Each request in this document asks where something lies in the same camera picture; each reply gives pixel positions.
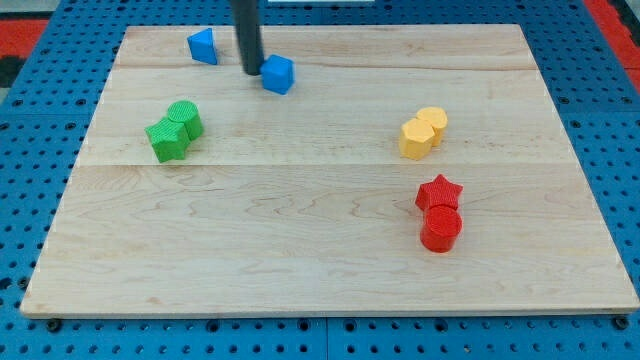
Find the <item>wood grain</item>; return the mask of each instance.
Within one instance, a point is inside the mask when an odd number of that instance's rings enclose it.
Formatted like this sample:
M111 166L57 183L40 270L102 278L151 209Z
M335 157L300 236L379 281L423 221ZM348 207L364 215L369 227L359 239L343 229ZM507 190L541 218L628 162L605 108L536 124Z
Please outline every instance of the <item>wood grain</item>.
M22 311L34 318L621 313L640 304L518 26L265 28L287 96L189 58L197 27L129 28ZM198 104L158 165L144 126ZM397 149L449 116L420 161ZM464 185L454 249L419 242L420 183Z

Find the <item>red star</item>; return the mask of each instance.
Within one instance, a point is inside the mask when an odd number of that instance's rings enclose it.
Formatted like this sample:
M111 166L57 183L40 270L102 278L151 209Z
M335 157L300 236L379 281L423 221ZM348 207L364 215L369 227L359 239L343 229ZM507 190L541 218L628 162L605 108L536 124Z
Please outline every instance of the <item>red star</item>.
M432 182L420 185L416 205L425 211L435 206L444 205L458 210L458 196L462 186L449 182L442 174L436 176Z

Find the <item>blue cube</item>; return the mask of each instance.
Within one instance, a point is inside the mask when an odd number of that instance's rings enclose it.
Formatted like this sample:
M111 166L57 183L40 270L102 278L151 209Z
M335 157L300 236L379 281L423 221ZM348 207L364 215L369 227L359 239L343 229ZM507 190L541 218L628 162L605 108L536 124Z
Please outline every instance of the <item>blue cube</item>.
M260 67L262 87L284 95L295 81L293 61L279 55L271 55Z
M218 65L216 43L213 40L213 29L205 29L187 38L191 58L211 65Z

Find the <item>red block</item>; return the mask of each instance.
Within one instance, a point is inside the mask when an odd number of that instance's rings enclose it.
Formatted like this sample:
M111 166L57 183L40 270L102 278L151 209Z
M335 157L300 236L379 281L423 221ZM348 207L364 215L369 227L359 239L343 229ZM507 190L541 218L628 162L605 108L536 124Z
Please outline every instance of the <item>red block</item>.
M436 176L432 182L420 185L416 196L416 205L425 211L435 206L447 206L458 209L458 197L462 192L462 186L449 182L444 175Z
M462 231L462 218L454 209L436 206L425 214L420 241L429 250L444 253L451 248Z

